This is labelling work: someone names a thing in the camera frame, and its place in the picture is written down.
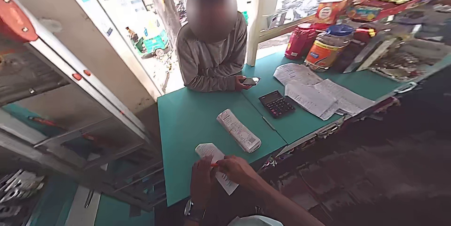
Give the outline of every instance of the stack of receipts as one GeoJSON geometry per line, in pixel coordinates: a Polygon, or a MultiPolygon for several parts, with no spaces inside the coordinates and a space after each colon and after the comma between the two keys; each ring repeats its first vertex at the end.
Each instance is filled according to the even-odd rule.
{"type": "Polygon", "coordinates": [[[374,104],[329,79],[315,85],[292,80],[285,86],[285,96],[322,120],[329,119],[334,113],[355,116],[374,104]]]}
{"type": "Polygon", "coordinates": [[[281,65],[274,77],[285,86],[285,96],[323,120],[334,113],[355,116],[374,104],[329,79],[323,80],[305,65],[281,65]]]}
{"type": "Polygon", "coordinates": [[[249,131],[249,129],[235,117],[230,109],[220,113],[216,119],[244,151],[251,153],[262,145],[262,141],[249,131]]]}
{"type": "MultiPolygon", "coordinates": [[[[196,147],[196,153],[202,158],[206,156],[213,156],[211,163],[216,163],[219,160],[224,159],[224,153],[221,152],[213,143],[201,143],[196,147]]],[[[231,195],[233,191],[238,187],[238,184],[230,181],[222,172],[216,173],[216,179],[222,185],[228,195],[231,195]]]]}

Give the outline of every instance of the calculator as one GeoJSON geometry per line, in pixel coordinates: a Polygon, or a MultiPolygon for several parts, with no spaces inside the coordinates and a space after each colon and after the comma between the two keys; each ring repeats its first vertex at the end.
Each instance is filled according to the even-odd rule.
{"type": "Polygon", "coordinates": [[[258,99],[275,119],[281,118],[295,111],[295,108],[285,101],[285,98],[279,91],[273,91],[265,96],[259,97],[258,99]]]}

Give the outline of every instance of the wristwatch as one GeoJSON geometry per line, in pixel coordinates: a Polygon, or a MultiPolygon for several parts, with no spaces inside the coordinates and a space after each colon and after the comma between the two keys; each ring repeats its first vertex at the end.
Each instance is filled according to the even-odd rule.
{"type": "Polygon", "coordinates": [[[203,219],[205,209],[195,208],[193,201],[189,199],[185,206],[185,216],[188,220],[199,223],[203,219]]]}

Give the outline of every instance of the metal rack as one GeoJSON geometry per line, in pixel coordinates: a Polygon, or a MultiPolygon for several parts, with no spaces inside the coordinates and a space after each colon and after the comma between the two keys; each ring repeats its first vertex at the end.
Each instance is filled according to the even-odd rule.
{"type": "Polygon", "coordinates": [[[0,20],[11,28],[0,32],[0,146],[152,211],[166,200],[163,165],[142,122],[23,6],[0,2],[29,19],[0,20]],[[14,27],[37,39],[17,42],[14,27]],[[125,170],[101,168],[118,163],[125,170]]]}

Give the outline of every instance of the gray sweatshirt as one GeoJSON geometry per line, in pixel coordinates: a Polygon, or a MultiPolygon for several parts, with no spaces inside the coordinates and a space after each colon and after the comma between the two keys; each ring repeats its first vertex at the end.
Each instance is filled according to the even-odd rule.
{"type": "Polygon", "coordinates": [[[188,24],[177,35],[177,54],[186,87],[200,91],[235,90],[234,74],[245,64],[247,30],[240,12],[226,39],[205,43],[197,39],[188,24]]]}

